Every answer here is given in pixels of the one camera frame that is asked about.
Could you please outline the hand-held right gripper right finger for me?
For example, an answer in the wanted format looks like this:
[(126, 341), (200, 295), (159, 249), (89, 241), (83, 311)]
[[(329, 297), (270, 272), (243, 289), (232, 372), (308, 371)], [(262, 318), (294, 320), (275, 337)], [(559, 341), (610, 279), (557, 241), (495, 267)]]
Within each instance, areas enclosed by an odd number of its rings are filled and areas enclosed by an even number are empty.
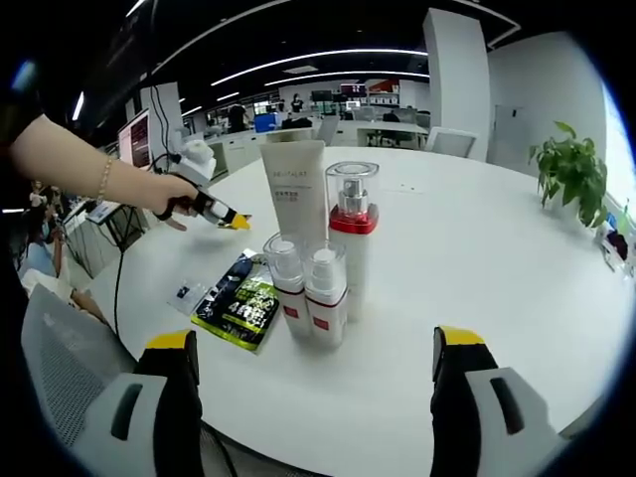
[(433, 333), (432, 476), (536, 476), (565, 448), (546, 401), (476, 333)]

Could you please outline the person's left hand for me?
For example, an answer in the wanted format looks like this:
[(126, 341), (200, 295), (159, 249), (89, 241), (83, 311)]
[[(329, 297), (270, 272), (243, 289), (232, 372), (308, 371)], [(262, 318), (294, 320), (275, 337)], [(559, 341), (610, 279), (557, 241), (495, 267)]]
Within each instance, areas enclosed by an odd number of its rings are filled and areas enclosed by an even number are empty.
[(187, 227), (175, 220), (173, 214), (195, 216), (197, 213), (192, 204), (197, 195), (197, 188), (183, 178), (174, 175), (154, 176), (149, 209), (160, 222), (184, 232)]

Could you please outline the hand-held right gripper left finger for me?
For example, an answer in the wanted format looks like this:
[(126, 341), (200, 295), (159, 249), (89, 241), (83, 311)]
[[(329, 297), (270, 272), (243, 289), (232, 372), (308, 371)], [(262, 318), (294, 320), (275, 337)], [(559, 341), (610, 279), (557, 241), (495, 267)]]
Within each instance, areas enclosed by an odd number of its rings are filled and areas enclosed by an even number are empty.
[(82, 465), (92, 476), (202, 476), (202, 404), (193, 330), (152, 339), (85, 414)]

